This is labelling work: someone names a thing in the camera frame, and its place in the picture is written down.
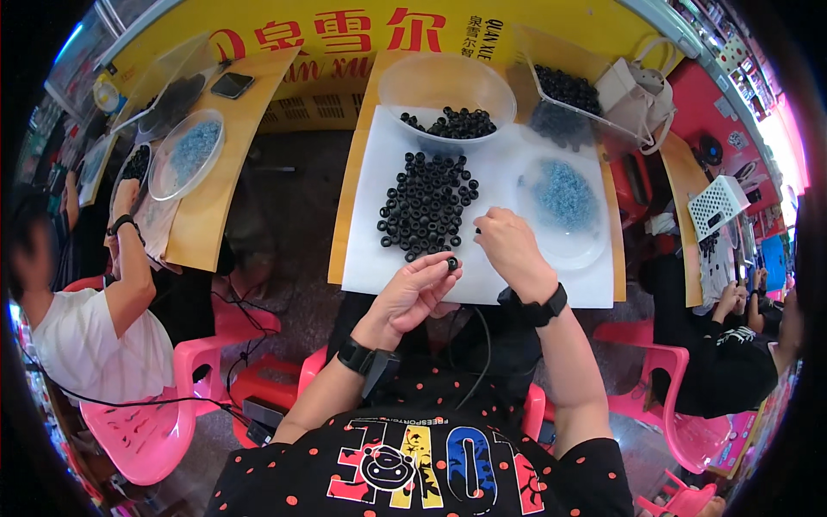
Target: black t-shirt with polka dots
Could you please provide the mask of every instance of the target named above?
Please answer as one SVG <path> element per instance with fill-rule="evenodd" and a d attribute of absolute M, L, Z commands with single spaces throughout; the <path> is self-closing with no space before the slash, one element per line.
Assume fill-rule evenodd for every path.
<path fill-rule="evenodd" d="M 418 370 L 293 445 L 230 453 L 206 515 L 631 517 L 614 440 L 558 461 L 519 432 L 519 408 L 498 407 L 493 385 L 457 411 L 475 377 Z"/>

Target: yellow banner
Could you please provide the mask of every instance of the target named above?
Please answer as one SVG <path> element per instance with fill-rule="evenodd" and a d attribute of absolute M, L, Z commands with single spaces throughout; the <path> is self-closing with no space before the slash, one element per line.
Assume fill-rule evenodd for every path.
<path fill-rule="evenodd" d="M 511 62 L 518 51 L 515 23 L 567 39 L 610 63 L 634 57 L 658 36 L 613 0 L 185 0 L 115 58 L 112 81 L 128 97 L 158 55 L 208 32 L 220 60 L 301 46 L 277 98 L 356 93 L 364 91 L 378 50 L 454 52 L 484 62 Z M 661 48 L 644 64 L 660 68 L 665 59 Z"/>

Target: table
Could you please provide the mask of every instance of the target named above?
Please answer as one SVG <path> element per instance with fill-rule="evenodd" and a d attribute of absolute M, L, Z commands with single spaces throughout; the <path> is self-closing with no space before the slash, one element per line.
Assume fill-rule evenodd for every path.
<path fill-rule="evenodd" d="M 233 62 L 227 71 L 256 78 L 255 83 L 238 99 L 218 97 L 209 92 L 221 74 L 215 74 L 208 82 L 192 111 L 212 108 L 224 116 L 224 147 L 209 175 L 181 199 L 170 229 L 165 261 L 201 270 L 216 270 L 224 224 L 241 166 L 261 117 L 298 55 L 299 48 L 260 52 Z"/>
<path fill-rule="evenodd" d="M 336 227 L 333 230 L 333 244 L 330 250 L 330 262 L 327 268 L 327 281 L 331 284 L 341 284 L 345 270 L 345 255 L 347 240 L 351 231 L 351 217 L 353 204 L 356 200 L 356 187 L 359 184 L 362 161 L 365 157 L 367 137 L 370 125 L 373 122 L 376 105 L 379 104 L 380 77 L 389 66 L 408 56 L 409 53 L 401 50 L 381 51 L 376 55 L 370 80 L 367 84 L 365 97 L 362 100 L 359 120 L 353 132 L 351 152 L 347 157 L 345 177 L 342 181 L 342 192 L 339 197 L 339 207 L 336 215 Z M 498 74 L 507 80 L 504 65 L 491 66 Z M 614 267 L 614 301 L 626 300 L 626 265 L 623 248 L 623 230 L 620 226 L 620 211 L 617 194 L 614 191 L 611 169 L 608 163 L 601 161 L 600 169 L 603 175 L 603 184 L 606 199 L 609 204 L 609 226 L 611 230 L 612 258 Z"/>
<path fill-rule="evenodd" d="M 684 281 L 686 282 L 686 307 L 704 304 L 700 287 L 700 252 L 695 225 L 689 215 L 689 195 L 696 196 L 710 185 L 692 149 L 673 132 L 669 132 L 660 149 L 663 166 L 667 170 L 672 197 L 675 199 L 675 214 L 681 228 L 683 247 Z"/>

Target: floor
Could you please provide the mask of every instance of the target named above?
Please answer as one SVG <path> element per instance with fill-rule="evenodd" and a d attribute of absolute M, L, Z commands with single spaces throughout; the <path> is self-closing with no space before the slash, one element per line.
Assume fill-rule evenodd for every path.
<path fill-rule="evenodd" d="M 233 286 L 242 293 L 255 288 L 250 299 L 263 292 L 256 303 L 280 313 L 282 332 L 267 338 L 251 355 L 252 361 L 272 352 L 300 364 L 327 343 L 342 299 L 338 286 L 327 283 L 327 260 L 351 136 L 352 132 L 296 132 L 254 141 L 255 163 L 248 161 L 251 166 L 242 175 L 227 219 L 227 236 L 245 272 L 232 277 Z M 276 169 L 290 166 L 295 171 Z M 629 284 L 627 298 L 613 309 L 577 310 L 586 335 L 604 321 L 651 317 L 652 298 L 636 284 Z M 224 349 L 223 376 L 244 347 Z M 641 351 L 594 341 L 592 347 L 607 392 L 632 390 L 640 376 Z M 542 370 L 537 383 L 547 384 Z M 227 454 L 240 447 L 232 435 L 231 418 L 222 411 L 198 418 L 193 442 L 172 475 L 162 481 L 160 498 L 183 496 L 196 515 L 203 512 Z M 655 496 L 666 480 L 664 469 L 677 468 L 663 438 L 621 415 L 612 414 L 610 424 L 633 496 Z"/>

